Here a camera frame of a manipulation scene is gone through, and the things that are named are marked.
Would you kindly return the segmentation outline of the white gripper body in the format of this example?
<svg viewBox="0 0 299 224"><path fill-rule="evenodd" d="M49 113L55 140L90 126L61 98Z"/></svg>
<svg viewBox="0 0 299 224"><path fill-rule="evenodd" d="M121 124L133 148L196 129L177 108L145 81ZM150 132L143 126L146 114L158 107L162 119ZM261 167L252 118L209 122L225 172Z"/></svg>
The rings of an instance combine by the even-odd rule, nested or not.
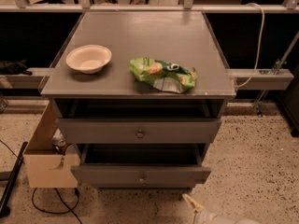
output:
<svg viewBox="0 0 299 224"><path fill-rule="evenodd" d="M218 214L203 209L194 214L192 224L221 224L221 220Z"/></svg>

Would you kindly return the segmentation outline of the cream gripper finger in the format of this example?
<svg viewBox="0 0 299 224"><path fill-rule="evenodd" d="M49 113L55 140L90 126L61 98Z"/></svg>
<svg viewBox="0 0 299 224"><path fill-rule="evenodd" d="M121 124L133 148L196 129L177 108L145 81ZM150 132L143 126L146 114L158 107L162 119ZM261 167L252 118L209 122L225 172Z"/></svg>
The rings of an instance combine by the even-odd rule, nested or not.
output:
<svg viewBox="0 0 299 224"><path fill-rule="evenodd" d="M199 213L205 209L205 207L202 204L198 203L192 196L183 194L182 197L194 213Z"/></svg>

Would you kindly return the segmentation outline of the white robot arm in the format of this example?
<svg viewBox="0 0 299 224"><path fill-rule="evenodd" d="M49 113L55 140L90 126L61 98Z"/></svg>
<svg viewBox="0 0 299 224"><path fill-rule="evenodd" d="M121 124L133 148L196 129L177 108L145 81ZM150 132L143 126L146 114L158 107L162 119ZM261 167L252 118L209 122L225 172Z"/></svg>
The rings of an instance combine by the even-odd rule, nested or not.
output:
<svg viewBox="0 0 299 224"><path fill-rule="evenodd" d="M192 224L261 224L248 218L234 219L214 213L189 194L183 194L182 197L194 213Z"/></svg>

